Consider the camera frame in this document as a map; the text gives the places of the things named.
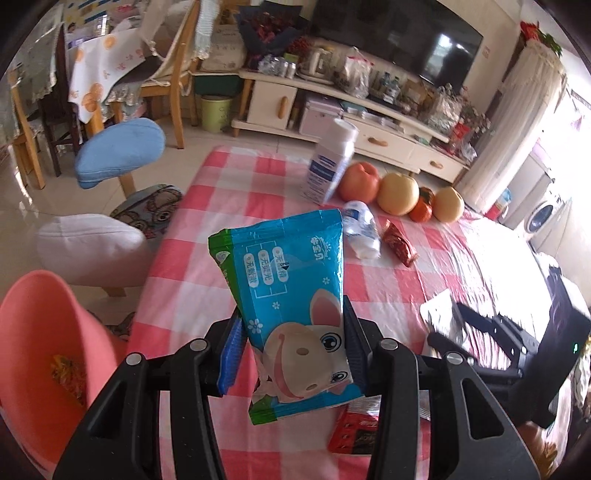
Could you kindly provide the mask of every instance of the blue snack package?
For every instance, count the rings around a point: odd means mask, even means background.
[[[209,238],[209,251],[255,354],[254,424],[362,396],[345,352],[337,209],[225,229]]]

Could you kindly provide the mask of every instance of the cushion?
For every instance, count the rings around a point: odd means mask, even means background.
[[[91,189],[160,158],[165,146],[162,129],[148,118],[112,125],[82,145],[76,157],[78,184]]]
[[[155,252],[182,199],[181,190],[174,185],[161,183],[135,192],[113,210],[111,216],[143,232]]]
[[[142,232],[95,213],[55,217],[39,229],[37,252],[44,268],[87,287],[142,286],[154,257]]]

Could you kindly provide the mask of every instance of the red package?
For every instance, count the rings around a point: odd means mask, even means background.
[[[417,251],[390,220],[386,222],[382,242],[394,250],[394,253],[405,267],[410,267],[418,258]]]
[[[374,452],[382,397],[362,397],[343,409],[329,442],[329,452],[369,455]]]

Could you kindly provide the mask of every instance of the white bottle cap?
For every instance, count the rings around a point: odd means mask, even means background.
[[[325,137],[333,142],[354,142],[357,140],[357,135],[359,130],[354,124],[335,118]]]

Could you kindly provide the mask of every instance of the flower bouquet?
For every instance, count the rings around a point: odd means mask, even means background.
[[[556,42],[554,37],[549,33],[544,33],[540,30],[540,22],[537,24],[521,22],[521,33],[525,37],[525,40],[537,40],[546,45],[550,50],[558,55],[558,58],[562,56],[562,47]]]
[[[301,37],[308,21],[300,16],[301,5],[287,6],[264,1],[257,7],[239,7],[235,15],[246,49],[247,67],[256,69],[265,55],[282,56]]]

